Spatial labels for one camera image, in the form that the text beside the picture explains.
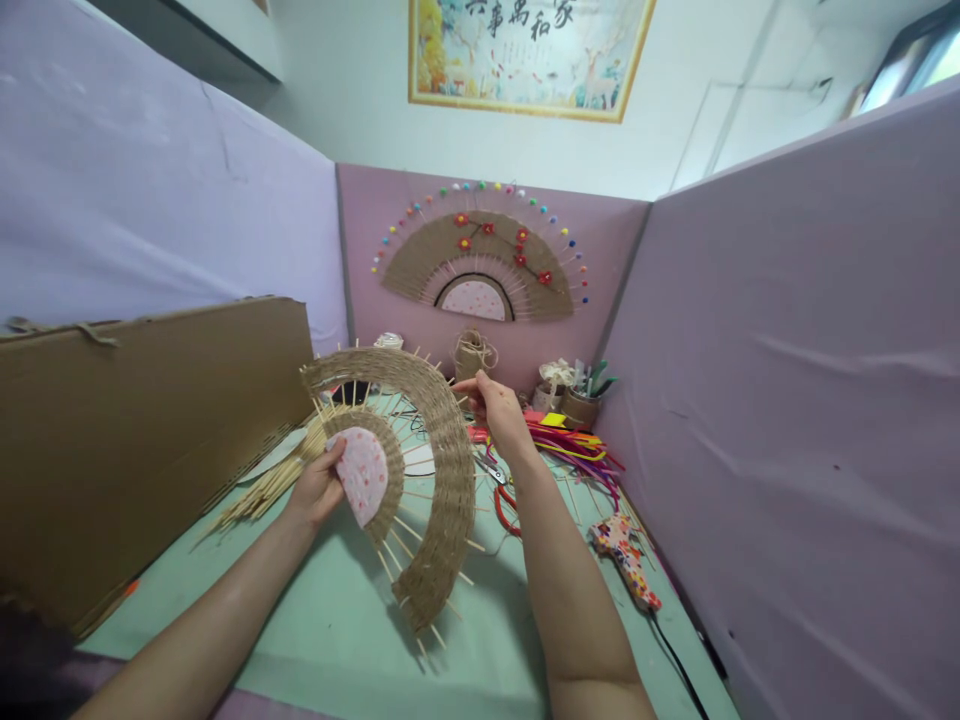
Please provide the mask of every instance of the white wall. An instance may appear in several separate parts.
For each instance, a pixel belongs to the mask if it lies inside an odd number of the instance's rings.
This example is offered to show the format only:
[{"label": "white wall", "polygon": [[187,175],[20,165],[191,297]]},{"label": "white wall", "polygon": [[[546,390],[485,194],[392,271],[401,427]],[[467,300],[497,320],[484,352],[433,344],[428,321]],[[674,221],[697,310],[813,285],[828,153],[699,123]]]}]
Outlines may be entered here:
[{"label": "white wall", "polygon": [[284,79],[273,22],[252,0],[176,0],[275,78]]},{"label": "white wall", "polygon": [[[893,37],[835,31],[816,0],[659,0],[623,124],[610,125],[409,104],[403,0],[271,8],[284,87],[260,109],[328,157],[642,199],[827,127]],[[831,76],[825,98],[750,89]]]}]

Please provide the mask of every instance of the fabric wall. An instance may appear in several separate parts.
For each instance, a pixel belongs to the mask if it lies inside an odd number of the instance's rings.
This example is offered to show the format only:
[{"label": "fabric wall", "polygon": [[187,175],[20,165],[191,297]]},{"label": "fabric wall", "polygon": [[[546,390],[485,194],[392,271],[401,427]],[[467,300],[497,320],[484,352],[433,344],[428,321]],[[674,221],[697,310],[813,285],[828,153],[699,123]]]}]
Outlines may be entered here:
[{"label": "fabric wall", "polygon": [[956,716],[957,117],[954,81],[652,211],[600,432],[745,718]]},{"label": "fabric wall", "polygon": [[2,320],[273,294],[346,341],[333,163],[89,8],[0,4],[0,186]]},{"label": "fabric wall", "polygon": [[[493,179],[488,181],[488,188],[482,196],[475,198],[473,193],[464,196],[451,192],[441,202],[441,187],[475,181],[357,165],[338,165],[338,170],[350,303],[354,332],[361,345],[372,344],[383,332],[400,333],[406,341],[405,349],[412,352],[420,346],[421,355],[429,352],[434,362],[443,360],[441,370],[452,376],[451,353],[457,336],[464,328],[476,326],[500,353],[494,376],[518,390],[527,391],[536,382],[537,368],[542,363],[559,357],[571,364],[577,357],[587,363],[592,361],[613,311],[649,203],[529,187],[526,188],[526,199],[521,200],[502,190],[495,191]],[[540,232],[544,226],[552,227],[553,236],[559,237],[557,228],[567,228],[569,237],[576,239],[576,250],[583,252],[582,264],[587,266],[588,272],[585,275],[576,272],[581,261],[575,260],[574,251],[562,256],[570,258],[569,262],[562,260],[567,262],[564,269],[574,271],[571,273],[572,282],[587,278],[586,292],[577,293],[577,297],[585,294],[590,302],[579,305],[576,315],[565,320],[503,323],[444,312],[386,290],[380,284],[382,275],[371,273],[374,257],[384,248],[382,238],[389,235],[391,226],[399,227],[399,220],[405,218],[404,209],[411,203],[420,202],[425,206],[427,195],[437,199],[435,213],[482,207],[515,217],[534,232]],[[540,201],[538,206],[549,208],[546,216],[529,206],[531,198]],[[558,219],[555,226],[549,225],[548,218],[552,215]],[[422,221],[414,217],[412,222],[416,226]]]}]

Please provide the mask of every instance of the person's right hand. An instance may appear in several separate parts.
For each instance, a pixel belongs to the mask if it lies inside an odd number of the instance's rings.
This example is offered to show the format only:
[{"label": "person's right hand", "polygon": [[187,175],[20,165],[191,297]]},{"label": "person's right hand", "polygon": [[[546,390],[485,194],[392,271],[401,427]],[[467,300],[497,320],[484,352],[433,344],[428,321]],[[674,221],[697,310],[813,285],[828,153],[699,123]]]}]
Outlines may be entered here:
[{"label": "person's right hand", "polygon": [[527,453],[536,454],[530,429],[513,390],[491,380],[481,370],[473,380],[454,385],[453,391],[470,397],[470,410],[477,424],[490,429],[493,444],[508,465]]}]

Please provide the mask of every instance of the black cable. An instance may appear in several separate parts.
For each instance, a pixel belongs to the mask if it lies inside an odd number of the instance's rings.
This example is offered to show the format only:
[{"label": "black cable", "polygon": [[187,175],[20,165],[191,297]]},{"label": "black cable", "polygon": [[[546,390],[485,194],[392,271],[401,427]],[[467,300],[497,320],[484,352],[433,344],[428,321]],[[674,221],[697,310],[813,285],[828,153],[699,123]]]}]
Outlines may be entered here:
[{"label": "black cable", "polygon": [[660,639],[663,640],[663,644],[667,646],[667,650],[670,651],[670,654],[673,655],[673,660],[677,664],[677,668],[680,670],[680,675],[683,677],[683,684],[687,686],[687,692],[690,693],[690,699],[693,700],[693,704],[697,707],[697,712],[700,713],[700,717],[703,720],[710,720],[710,717],[707,715],[707,711],[703,707],[703,703],[700,702],[700,696],[697,695],[696,689],[693,687],[693,683],[690,682],[690,676],[687,675],[687,671],[683,667],[683,663],[680,662],[680,658],[677,657],[677,653],[673,650],[673,645],[670,644],[670,641],[667,640],[667,636],[663,634],[663,628],[660,627],[660,621],[657,620],[657,614],[655,612],[647,613],[647,619],[650,621],[650,624],[657,629],[657,633],[660,635]]}]

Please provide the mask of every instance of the painting frame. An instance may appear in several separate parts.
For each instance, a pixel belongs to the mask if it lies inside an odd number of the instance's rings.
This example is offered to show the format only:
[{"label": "painting frame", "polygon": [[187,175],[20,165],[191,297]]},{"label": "painting frame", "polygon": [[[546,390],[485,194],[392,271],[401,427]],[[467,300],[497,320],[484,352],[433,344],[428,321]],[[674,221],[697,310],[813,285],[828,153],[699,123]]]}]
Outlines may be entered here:
[{"label": "painting frame", "polygon": [[555,117],[590,122],[622,124],[630,95],[636,80],[640,58],[646,46],[647,35],[656,9],[657,0],[645,0],[640,12],[640,20],[635,37],[633,38],[627,72],[622,81],[622,98],[618,98],[613,110],[595,109],[588,107],[563,107],[558,105],[537,105],[533,103],[504,102],[487,98],[471,98],[463,95],[439,94],[423,92],[418,89],[418,67],[420,64],[420,5],[422,0],[409,0],[409,33],[408,33],[408,72],[407,72],[407,102],[413,105],[429,105],[434,107],[461,108],[467,110],[483,110],[487,112],[501,112],[507,114],[534,115],[539,117]]}]

